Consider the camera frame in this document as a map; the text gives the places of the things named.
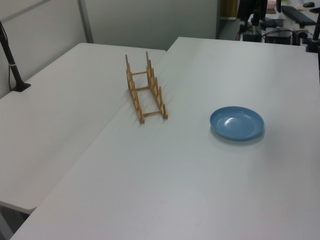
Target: black stand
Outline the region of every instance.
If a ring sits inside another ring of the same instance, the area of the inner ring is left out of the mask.
[[[319,43],[318,38],[320,34],[320,14],[318,14],[318,18],[316,20],[315,29],[313,33],[312,39],[308,40],[308,46],[305,47],[305,51],[308,53],[319,53]]]
[[[9,47],[9,42],[8,42],[8,38],[5,32],[4,27],[2,26],[2,23],[0,21],[0,42],[4,51],[4,54],[6,56],[6,59],[8,60],[9,66],[11,68],[11,71],[13,73],[16,85],[15,87],[12,89],[13,91],[16,92],[22,92],[25,89],[27,89],[28,87],[31,86],[31,84],[29,83],[25,83],[24,81],[22,81],[20,73],[18,71],[16,62],[14,60],[14,57],[12,56],[10,47]]]

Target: white tabletop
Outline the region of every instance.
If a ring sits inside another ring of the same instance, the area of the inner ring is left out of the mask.
[[[12,240],[318,239],[317,55],[180,37],[155,75],[168,120],[140,124],[125,102]],[[217,136],[225,106],[257,111],[265,133]]]
[[[0,205],[31,213],[127,100],[132,71],[163,50],[82,43],[0,100]],[[137,77],[139,83],[143,78]]]

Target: computer mouse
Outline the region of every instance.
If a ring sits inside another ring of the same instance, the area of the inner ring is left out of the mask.
[[[310,1],[310,2],[306,2],[305,4],[303,4],[303,6],[305,8],[313,8],[315,6],[315,3],[313,1]]]

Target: gray wall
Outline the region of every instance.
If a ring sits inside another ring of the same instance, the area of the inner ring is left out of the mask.
[[[78,43],[86,42],[77,0],[50,0],[3,26],[24,81]],[[8,62],[0,49],[0,98],[8,92]]]
[[[217,37],[219,0],[82,2],[95,44],[167,50],[178,37]]]

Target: black base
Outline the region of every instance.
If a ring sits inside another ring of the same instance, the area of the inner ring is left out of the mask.
[[[17,88],[17,87],[12,88],[12,91],[21,93],[21,92],[23,92],[24,90],[26,90],[30,86],[31,86],[30,83],[24,83],[24,85],[19,86],[19,88]]]
[[[262,35],[261,34],[244,33],[242,35],[242,40],[244,42],[261,43],[261,39],[262,39]]]
[[[305,47],[305,51],[307,53],[319,53],[318,42],[309,40],[308,46]]]

